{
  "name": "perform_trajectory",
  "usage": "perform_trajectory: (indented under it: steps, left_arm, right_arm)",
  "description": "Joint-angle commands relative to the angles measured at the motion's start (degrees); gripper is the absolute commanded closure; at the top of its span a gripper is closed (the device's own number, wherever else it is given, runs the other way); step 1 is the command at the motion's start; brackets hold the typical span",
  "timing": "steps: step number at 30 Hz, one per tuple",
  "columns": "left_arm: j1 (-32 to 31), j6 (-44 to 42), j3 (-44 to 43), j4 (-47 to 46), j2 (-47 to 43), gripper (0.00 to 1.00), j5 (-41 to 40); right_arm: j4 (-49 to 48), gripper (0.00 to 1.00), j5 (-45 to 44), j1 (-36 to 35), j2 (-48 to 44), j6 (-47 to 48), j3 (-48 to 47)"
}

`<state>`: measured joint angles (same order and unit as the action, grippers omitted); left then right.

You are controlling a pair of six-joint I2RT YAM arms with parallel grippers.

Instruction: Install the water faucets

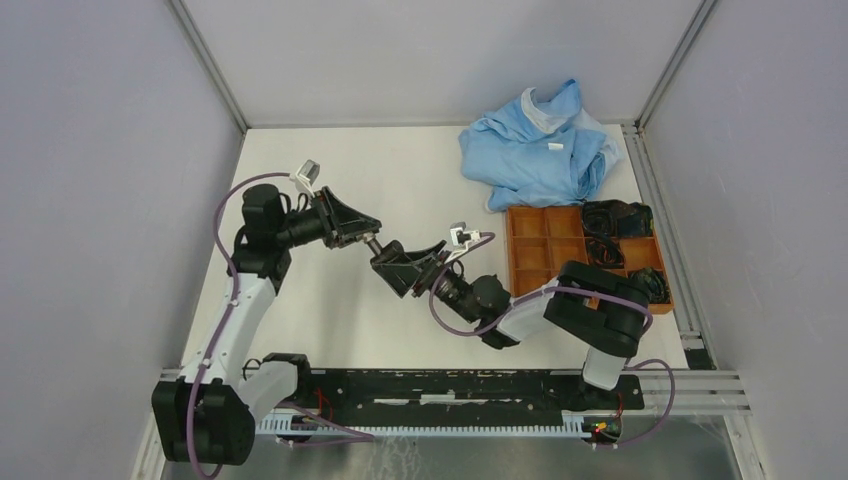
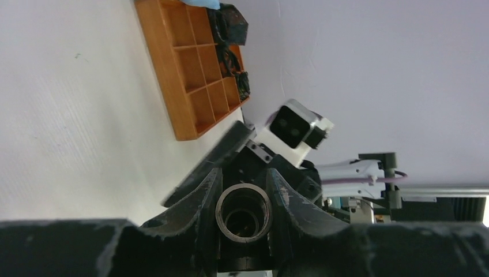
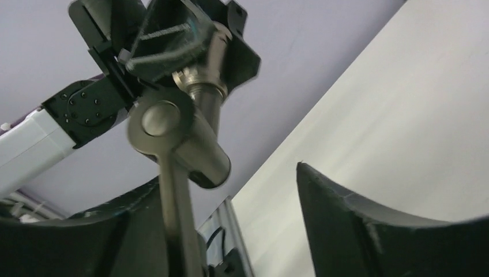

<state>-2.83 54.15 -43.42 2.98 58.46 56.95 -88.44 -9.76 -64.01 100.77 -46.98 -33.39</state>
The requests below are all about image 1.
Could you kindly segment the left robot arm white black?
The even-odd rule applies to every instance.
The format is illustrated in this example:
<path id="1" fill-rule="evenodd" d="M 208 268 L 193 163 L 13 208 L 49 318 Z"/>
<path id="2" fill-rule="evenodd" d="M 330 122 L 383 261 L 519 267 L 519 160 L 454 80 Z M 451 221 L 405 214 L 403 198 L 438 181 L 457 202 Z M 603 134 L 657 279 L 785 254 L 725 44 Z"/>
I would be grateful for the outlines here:
<path id="1" fill-rule="evenodd" d="M 283 402 L 314 400 L 315 382 L 303 354 L 271 353 L 248 375 L 248 351 L 277 298 L 295 247 L 321 241 L 344 248 L 376 234 L 379 220 L 340 201 L 324 187 L 302 210 L 286 210 L 273 184 L 242 194 L 243 224 L 224 250 L 228 281 L 217 323 L 173 379 L 155 386 L 151 404 L 167 460 L 237 466 L 253 448 L 256 429 Z"/>

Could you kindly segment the dark metal faucet tee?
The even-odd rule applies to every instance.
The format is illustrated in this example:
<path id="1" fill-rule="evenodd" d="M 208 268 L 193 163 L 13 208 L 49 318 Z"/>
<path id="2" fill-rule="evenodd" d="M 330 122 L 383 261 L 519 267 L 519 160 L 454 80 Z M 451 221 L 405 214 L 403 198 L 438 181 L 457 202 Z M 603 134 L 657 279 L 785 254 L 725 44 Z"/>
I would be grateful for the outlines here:
<path id="1" fill-rule="evenodd" d="M 372 259 L 373 264 L 390 264 L 403 259 L 405 250 L 398 240 L 392 240 L 384 245 L 381 251 Z"/>

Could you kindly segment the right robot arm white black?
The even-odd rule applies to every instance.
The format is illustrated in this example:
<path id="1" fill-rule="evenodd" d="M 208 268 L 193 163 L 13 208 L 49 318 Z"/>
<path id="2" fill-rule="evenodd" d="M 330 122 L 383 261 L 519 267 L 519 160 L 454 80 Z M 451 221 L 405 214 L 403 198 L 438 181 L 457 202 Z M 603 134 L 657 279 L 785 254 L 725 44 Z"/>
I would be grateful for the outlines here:
<path id="1" fill-rule="evenodd" d="M 554 278 L 520 296 L 495 275 L 467 281 L 455 264 L 494 238 L 491 232 L 463 233 L 452 250 L 443 242 L 419 251 L 407 251 L 397 241 L 365 243 L 374 272 L 399 297 L 426 296 L 436 323 L 455 336 L 478 337 L 500 350 L 558 328 L 585 343 L 578 396 L 591 408 L 606 406 L 652 325 L 646 289 L 578 261 L 566 262 Z"/>

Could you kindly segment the small grey faucet fitting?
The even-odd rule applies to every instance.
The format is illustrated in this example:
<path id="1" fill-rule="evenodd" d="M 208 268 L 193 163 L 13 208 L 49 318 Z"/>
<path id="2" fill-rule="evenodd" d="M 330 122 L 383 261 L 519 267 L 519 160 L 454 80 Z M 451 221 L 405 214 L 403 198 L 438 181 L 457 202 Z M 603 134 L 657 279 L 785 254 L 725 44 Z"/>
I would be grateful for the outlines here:
<path id="1" fill-rule="evenodd" d="M 377 240 L 376 236 L 373 234 L 367 234 L 363 236 L 363 241 L 365 245 L 370 249 L 370 251 L 375 255 L 379 255 L 383 247 L 381 243 Z"/>

